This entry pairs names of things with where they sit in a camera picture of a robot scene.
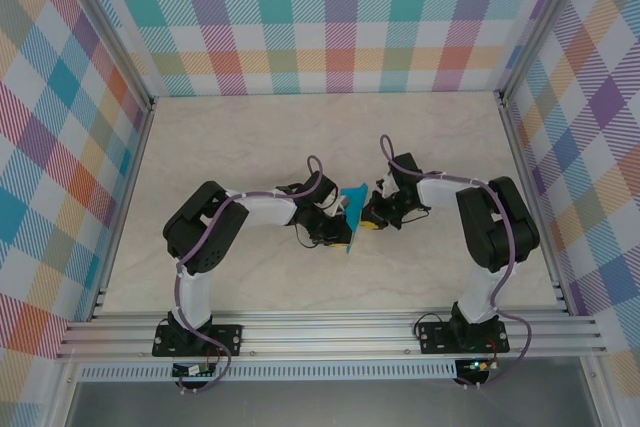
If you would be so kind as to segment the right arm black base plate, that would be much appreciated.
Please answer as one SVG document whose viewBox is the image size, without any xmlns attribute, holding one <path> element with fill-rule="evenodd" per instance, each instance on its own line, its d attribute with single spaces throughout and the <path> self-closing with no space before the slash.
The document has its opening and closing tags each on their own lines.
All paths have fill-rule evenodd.
<svg viewBox="0 0 640 427">
<path fill-rule="evenodd" d="M 461 345 L 448 322 L 417 324 L 416 333 L 422 354 L 502 354 L 510 351 L 505 324 L 490 322 L 479 335 Z"/>
</svg>

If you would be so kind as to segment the aluminium mounting rail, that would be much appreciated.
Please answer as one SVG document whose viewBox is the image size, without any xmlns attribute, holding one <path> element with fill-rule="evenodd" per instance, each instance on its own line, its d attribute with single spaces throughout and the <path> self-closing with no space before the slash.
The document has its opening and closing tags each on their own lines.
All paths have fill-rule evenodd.
<svg viewBox="0 0 640 427">
<path fill-rule="evenodd" d="M 58 349 L 60 360 L 136 360 L 151 355 L 163 313 L 99 314 L 71 323 Z M 414 311 L 220 312 L 221 324 L 243 328 L 244 360 L 325 360 L 416 357 Z M 525 313 L 526 321 L 505 323 L 510 356 L 604 355 L 605 340 L 591 317 L 558 309 Z"/>
</svg>

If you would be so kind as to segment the aluminium side rail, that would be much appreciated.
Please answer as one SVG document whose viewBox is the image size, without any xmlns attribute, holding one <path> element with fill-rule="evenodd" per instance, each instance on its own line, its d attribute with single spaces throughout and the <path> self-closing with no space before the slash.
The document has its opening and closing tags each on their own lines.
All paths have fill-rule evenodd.
<svg viewBox="0 0 640 427">
<path fill-rule="evenodd" d="M 79 320 L 81 322 L 90 321 L 93 318 L 93 313 L 98 304 L 98 297 L 108 288 L 158 101 L 158 97 L 152 97 L 150 99 L 150 106 L 146 108 L 144 113 L 140 135 L 134 150 L 134 156 L 130 162 L 128 173 L 125 178 L 126 183 L 124 184 L 121 202 L 118 204 L 113 227 L 110 230 L 109 243 L 104 257 L 98 264 L 97 270 L 92 277 L 88 293 L 84 299 L 79 302 L 79 306 L 74 317 L 75 320 Z"/>
<path fill-rule="evenodd" d="M 494 98 L 522 189 L 524 191 L 526 202 L 540 234 L 540 249 L 542 251 L 553 288 L 556 291 L 556 297 L 564 303 L 564 311 L 568 315 L 574 315 L 575 312 L 571 293 L 566 293 L 565 291 L 563 273 L 558 265 L 557 255 L 551 242 L 547 226 L 544 222 L 539 198 L 535 189 L 536 185 L 530 171 L 528 170 L 524 150 L 519 143 L 519 138 L 516 129 L 514 128 L 508 108 L 508 102 L 502 98 L 500 91 L 494 92 Z"/>
</svg>

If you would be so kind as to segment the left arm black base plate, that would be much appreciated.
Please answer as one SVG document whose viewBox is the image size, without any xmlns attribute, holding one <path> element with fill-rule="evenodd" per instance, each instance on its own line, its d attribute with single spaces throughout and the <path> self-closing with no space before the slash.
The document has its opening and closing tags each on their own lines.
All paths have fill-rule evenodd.
<svg viewBox="0 0 640 427">
<path fill-rule="evenodd" d="M 217 324 L 206 327 L 202 332 L 223 345 L 232 356 L 240 354 L 242 342 L 242 326 L 233 324 Z M 162 324 L 156 328 L 151 355 L 153 357 L 207 357 L 216 356 L 223 351 L 209 341 L 204 340 L 180 325 Z"/>
</svg>

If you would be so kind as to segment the aluminium frame post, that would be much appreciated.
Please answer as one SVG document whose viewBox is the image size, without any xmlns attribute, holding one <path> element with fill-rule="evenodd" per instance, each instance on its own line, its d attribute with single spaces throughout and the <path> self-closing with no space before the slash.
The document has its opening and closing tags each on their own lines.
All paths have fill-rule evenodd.
<svg viewBox="0 0 640 427">
<path fill-rule="evenodd" d="M 79 0 L 86 16 L 112 56 L 124 80 L 133 92 L 136 100 L 149 112 L 153 110 L 154 99 L 143 83 L 124 44 L 121 42 L 113 23 L 109 19 L 100 0 Z"/>
<path fill-rule="evenodd" d="M 524 0 L 488 85 L 504 109 L 531 68 L 568 0 Z"/>
</svg>

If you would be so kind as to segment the aluminium frame leg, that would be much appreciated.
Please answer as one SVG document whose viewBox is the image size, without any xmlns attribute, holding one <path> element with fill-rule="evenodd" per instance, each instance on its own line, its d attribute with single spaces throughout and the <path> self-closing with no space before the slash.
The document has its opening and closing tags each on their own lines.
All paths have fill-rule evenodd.
<svg viewBox="0 0 640 427">
<path fill-rule="evenodd" d="M 620 427 L 613 396 L 600 358 L 582 356 L 580 362 L 599 425 L 601 427 Z"/>
<path fill-rule="evenodd" d="M 61 364 L 44 427 L 65 427 L 78 384 L 80 363 L 68 359 Z"/>
</svg>

